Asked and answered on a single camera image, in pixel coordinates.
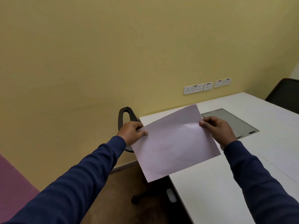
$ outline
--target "purple object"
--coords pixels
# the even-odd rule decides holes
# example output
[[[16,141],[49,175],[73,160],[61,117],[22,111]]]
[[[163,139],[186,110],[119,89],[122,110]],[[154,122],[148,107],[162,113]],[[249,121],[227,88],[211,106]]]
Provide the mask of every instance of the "purple object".
[[[220,155],[200,121],[197,106],[190,105],[137,130],[149,133],[132,145],[148,182]]]
[[[38,189],[0,155],[0,223],[13,217],[38,193]]]

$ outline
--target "white wall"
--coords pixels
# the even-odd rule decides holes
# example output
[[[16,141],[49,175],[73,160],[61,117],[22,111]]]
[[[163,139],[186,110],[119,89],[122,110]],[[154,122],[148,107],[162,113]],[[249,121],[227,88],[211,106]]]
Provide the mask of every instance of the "white wall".
[[[291,79],[299,79],[299,63],[296,65],[296,67],[292,71],[290,78]]]

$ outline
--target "floor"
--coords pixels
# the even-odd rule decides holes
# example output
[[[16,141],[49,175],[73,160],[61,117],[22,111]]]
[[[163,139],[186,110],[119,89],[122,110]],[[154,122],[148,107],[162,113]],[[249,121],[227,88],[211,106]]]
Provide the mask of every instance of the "floor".
[[[81,223],[169,224],[163,197],[148,196],[138,205],[131,203],[134,194],[146,190],[142,176],[139,165],[111,174]]]

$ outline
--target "navy blue sweater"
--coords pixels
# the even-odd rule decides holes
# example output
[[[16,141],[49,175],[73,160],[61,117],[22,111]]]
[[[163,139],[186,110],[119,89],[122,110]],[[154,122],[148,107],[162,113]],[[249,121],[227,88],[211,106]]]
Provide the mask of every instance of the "navy blue sweater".
[[[119,136],[100,145],[28,202],[6,224],[80,223],[125,147],[125,141]],[[299,223],[298,202],[241,142],[230,143],[224,154],[256,223]]]

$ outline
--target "electrical socket panel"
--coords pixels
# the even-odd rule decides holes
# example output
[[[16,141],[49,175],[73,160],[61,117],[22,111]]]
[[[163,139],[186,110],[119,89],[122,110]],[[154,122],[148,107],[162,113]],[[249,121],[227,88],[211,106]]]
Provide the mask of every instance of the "electrical socket panel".
[[[204,84],[204,91],[213,89],[213,82],[208,82]]]
[[[223,80],[217,80],[217,81],[215,82],[215,86],[214,86],[214,88],[221,87],[221,86],[222,86],[222,83],[223,83]]]
[[[203,91],[204,89],[204,84],[197,84],[197,85],[193,85],[193,86],[185,86],[184,87],[184,95],[185,94],[190,94],[190,93],[197,93],[200,91]]]
[[[228,86],[231,83],[231,78],[226,78],[222,80],[222,86]]]

